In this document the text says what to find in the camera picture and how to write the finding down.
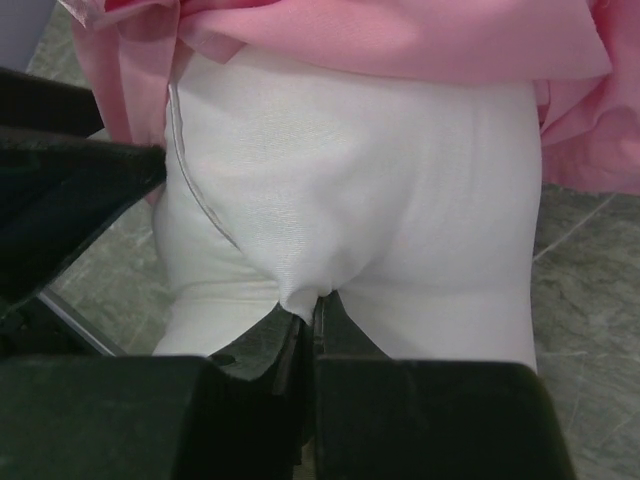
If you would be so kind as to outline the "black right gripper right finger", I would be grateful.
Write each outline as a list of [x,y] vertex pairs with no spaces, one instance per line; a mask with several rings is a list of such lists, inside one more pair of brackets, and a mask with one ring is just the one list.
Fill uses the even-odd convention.
[[321,479],[572,479],[551,398],[515,363],[393,360],[318,301],[315,465]]

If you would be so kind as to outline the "white pillow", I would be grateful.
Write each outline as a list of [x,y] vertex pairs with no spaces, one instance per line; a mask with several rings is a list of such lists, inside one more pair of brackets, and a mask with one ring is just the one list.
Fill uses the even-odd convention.
[[208,356],[337,293],[388,356],[534,366],[529,82],[376,78],[244,49],[169,85],[159,355]]

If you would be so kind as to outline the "pink rose satin pillowcase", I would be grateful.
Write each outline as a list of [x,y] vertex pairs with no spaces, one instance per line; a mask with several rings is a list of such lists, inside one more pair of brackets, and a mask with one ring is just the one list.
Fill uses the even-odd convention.
[[112,138],[164,140],[174,58],[245,46],[329,69],[536,85],[546,182],[639,191],[635,1],[68,1],[77,57]]

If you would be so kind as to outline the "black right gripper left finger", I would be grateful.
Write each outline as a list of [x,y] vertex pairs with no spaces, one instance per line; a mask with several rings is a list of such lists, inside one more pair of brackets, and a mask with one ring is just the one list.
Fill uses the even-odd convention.
[[53,323],[1,331],[5,479],[289,479],[301,324],[275,312],[210,358],[102,356]]

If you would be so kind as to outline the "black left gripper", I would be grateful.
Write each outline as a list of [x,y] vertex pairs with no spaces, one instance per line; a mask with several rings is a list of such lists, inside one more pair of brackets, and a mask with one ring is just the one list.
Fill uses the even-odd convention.
[[97,353],[37,295],[165,180],[163,148],[113,143],[102,128],[90,90],[2,69],[4,353]]

